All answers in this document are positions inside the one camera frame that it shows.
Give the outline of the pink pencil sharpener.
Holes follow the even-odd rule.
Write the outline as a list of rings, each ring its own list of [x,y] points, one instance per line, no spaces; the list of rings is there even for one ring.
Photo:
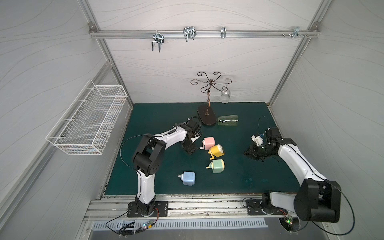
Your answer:
[[[216,145],[215,138],[214,137],[207,137],[202,140],[202,146],[200,147],[200,150],[209,150],[210,148],[214,147]]]

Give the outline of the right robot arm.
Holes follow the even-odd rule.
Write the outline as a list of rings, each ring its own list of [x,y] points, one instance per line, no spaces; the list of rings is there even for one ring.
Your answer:
[[[267,191],[263,194],[261,206],[289,210],[300,220],[314,225],[339,222],[341,199],[346,195],[336,181],[328,180],[309,163],[293,139],[284,138],[277,127],[258,131],[251,139],[252,144],[244,152],[247,158],[264,161],[278,156],[300,184],[295,195]]]

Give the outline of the green pencil sharpener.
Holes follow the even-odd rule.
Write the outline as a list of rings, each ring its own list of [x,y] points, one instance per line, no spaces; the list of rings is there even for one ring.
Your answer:
[[[212,162],[206,167],[206,169],[211,169],[214,174],[221,173],[225,169],[225,163],[222,159],[212,160]]]

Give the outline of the yellow pencil sharpener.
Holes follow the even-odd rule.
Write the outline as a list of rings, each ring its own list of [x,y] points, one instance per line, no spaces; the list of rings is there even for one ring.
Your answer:
[[[210,159],[213,160],[215,158],[219,158],[223,156],[225,154],[225,151],[224,151],[224,148],[220,144],[218,144],[211,147],[208,153],[211,155]]]

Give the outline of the blue pencil sharpener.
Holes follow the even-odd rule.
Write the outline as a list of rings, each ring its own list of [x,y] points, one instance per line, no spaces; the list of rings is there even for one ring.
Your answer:
[[[178,178],[183,182],[184,186],[193,186],[196,182],[196,173],[183,172],[181,175],[178,175]]]

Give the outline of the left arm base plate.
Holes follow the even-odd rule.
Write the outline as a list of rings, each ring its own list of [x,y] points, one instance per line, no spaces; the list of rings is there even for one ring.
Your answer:
[[[152,201],[149,204],[143,204],[140,201],[130,202],[128,204],[128,218],[148,218],[148,217],[167,217],[168,201]]]

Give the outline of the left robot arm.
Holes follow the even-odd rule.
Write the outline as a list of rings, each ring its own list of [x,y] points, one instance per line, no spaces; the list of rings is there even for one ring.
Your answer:
[[[198,149],[194,141],[202,134],[201,126],[201,119],[193,116],[183,123],[174,124],[164,133],[140,135],[142,139],[134,151],[134,166],[131,167],[138,176],[138,193],[134,201],[137,212],[149,216],[155,209],[155,175],[163,162],[165,150],[180,143],[182,150],[192,155]]]

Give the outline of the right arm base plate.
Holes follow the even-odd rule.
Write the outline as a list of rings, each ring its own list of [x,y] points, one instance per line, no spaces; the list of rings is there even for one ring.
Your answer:
[[[263,200],[245,198],[243,206],[246,208],[250,216],[271,216],[271,215],[284,215],[288,211],[282,208],[274,207]]]

